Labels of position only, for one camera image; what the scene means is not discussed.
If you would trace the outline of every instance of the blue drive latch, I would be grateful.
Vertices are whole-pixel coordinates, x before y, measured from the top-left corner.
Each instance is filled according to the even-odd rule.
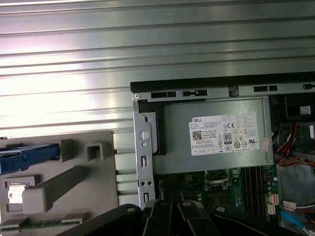
[[[56,158],[59,155],[58,144],[1,149],[0,175],[27,170],[30,165]]]

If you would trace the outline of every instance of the motherboard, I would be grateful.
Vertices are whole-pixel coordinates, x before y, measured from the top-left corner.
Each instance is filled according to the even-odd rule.
[[[205,209],[227,204],[261,219],[279,223],[275,205],[278,197],[275,166],[223,169],[156,175],[156,198],[172,202],[193,200]]]

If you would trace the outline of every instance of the qr code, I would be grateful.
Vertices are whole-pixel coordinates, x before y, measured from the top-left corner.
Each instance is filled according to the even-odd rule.
[[[202,140],[202,131],[193,131],[192,132],[193,140]]]

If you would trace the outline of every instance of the white sticker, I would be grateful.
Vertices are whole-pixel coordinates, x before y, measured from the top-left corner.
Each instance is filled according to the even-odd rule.
[[[195,117],[189,132],[193,156],[259,150],[256,113]]]

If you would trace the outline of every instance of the corrugated metal surface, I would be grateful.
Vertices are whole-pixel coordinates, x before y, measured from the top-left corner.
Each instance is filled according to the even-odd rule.
[[[133,174],[131,81],[313,70],[314,16],[302,0],[0,0],[0,136],[110,129]]]

